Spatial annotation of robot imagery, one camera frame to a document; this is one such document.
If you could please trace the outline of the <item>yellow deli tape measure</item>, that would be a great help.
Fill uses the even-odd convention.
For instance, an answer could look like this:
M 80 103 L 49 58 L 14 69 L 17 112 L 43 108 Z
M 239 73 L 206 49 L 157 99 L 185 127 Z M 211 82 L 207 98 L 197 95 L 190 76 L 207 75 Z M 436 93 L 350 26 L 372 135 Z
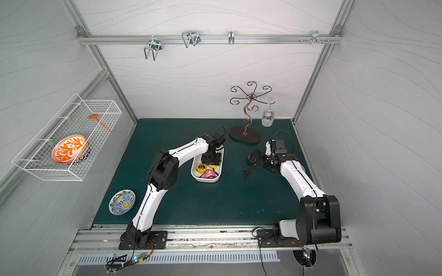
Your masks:
M 207 170 L 207 165 L 206 164 L 203 164 L 203 163 L 198 163 L 197 164 L 196 171 L 199 174 L 204 174 L 206 172 L 206 170 Z

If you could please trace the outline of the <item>pink tape measure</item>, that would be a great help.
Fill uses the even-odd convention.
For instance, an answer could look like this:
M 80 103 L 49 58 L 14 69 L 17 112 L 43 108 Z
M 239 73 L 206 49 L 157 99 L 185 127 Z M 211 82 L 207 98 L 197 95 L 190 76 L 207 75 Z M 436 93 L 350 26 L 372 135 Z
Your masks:
M 214 179 L 216 178 L 218 175 L 216 173 L 215 170 L 206 170 L 206 172 L 203 174 L 202 178 L 205 179 Z

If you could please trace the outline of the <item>white plastic storage box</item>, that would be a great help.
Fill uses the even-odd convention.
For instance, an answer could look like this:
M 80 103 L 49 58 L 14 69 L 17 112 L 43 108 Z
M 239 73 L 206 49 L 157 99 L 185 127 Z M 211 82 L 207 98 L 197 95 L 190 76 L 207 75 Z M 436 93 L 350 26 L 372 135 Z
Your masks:
M 221 164 L 220 164 L 219 166 L 216 166 L 216 165 L 207 165 L 207 170 L 215 170 L 215 171 L 216 171 L 216 173 L 217 173 L 217 175 L 218 175 L 216 178 L 214 178 L 214 179 L 205 179 L 205 178 L 202 178 L 203 174 L 199 174 L 199 173 L 196 171 L 196 166 L 197 166 L 197 164 L 198 164 L 198 163 L 202 163 L 202 162 L 201 162 L 201 156 L 202 156 L 202 154 L 200 154 L 200 155 L 198 155 L 197 157 L 194 157 L 194 158 L 193 158 L 193 160 L 192 160 L 192 165 L 191 165 L 191 176 L 192 176 L 195 180 L 197 180 L 198 182 L 209 183 L 209 184 L 213 184 L 213 183 L 217 182 L 217 181 L 220 179 L 220 177 L 221 177 L 221 173 L 222 173 L 223 160 L 224 160 L 224 147 L 223 147 L 223 149 L 221 150 L 221 154 L 222 154 L 222 161 L 221 161 Z

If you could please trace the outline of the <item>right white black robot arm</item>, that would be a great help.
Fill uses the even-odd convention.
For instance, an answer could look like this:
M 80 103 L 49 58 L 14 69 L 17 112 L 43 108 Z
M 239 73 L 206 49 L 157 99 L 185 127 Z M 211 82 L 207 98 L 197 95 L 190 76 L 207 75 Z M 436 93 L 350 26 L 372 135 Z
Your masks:
M 244 171 L 245 175 L 258 165 L 270 172 L 280 173 L 299 200 L 297 218 L 279 221 L 275 225 L 276 236 L 294 238 L 302 246 L 341 241 L 338 199 L 334 195 L 327 195 L 310 179 L 295 155 L 255 150 L 247 160 L 251 167 Z

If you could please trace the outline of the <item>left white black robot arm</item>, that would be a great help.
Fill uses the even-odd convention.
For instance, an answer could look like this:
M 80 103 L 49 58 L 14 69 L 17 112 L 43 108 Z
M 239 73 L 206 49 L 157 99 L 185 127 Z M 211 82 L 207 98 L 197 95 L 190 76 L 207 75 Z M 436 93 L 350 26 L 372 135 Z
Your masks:
M 136 242 L 147 238 L 161 200 L 177 182 L 178 169 L 198 155 L 219 165 L 221 153 L 218 152 L 218 149 L 225 140 L 224 134 L 217 131 L 214 135 L 203 133 L 195 140 L 175 149 L 160 149 L 148 172 L 146 194 L 125 233 Z

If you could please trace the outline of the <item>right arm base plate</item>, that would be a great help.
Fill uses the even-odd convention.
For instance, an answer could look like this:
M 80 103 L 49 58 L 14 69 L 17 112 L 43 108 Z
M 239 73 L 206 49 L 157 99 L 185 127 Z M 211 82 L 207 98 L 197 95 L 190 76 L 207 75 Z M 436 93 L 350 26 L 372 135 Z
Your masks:
M 273 230 L 258 227 L 253 230 L 252 235 L 257 239 L 260 248 L 302 248 L 303 246 L 296 238 L 279 236 Z

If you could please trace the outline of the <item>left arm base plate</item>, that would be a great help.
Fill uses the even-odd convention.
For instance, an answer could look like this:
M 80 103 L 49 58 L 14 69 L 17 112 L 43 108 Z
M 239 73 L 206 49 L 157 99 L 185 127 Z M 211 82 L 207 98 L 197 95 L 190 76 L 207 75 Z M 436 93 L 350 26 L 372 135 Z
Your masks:
M 146 234 L 125 231 L 120 237 L 119 250 L 163 250 L 166 248 L 168 231 L 150 231 Z

